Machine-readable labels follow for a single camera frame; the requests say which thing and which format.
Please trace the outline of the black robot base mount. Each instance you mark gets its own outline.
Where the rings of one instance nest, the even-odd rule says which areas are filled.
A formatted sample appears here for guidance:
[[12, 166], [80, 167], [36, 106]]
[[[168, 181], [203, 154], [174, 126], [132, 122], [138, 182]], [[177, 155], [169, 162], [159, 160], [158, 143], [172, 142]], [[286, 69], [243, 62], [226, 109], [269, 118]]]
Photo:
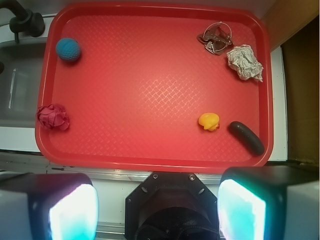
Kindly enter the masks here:
[[127, 240], [219, 240], [217, 197], [193, 173], [153, 172], [125, 199]]

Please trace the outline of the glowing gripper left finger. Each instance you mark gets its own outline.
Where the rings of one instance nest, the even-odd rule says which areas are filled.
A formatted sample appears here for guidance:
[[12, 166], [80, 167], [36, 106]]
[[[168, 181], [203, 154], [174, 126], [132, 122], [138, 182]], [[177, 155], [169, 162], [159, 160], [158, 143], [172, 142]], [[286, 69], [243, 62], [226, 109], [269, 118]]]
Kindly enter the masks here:
[[2, 173], [2, 240], [93, 240], [98, 193], [84, 173]]

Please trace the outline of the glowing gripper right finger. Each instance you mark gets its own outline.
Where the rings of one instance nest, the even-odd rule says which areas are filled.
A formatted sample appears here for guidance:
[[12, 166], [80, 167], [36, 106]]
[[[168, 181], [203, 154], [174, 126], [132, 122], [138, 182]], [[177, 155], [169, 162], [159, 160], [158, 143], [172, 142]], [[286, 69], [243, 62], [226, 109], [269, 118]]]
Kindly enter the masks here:
[[217, 213], [227, 240], [318, 240], [319, 168], [230, 167], [221, 176]]

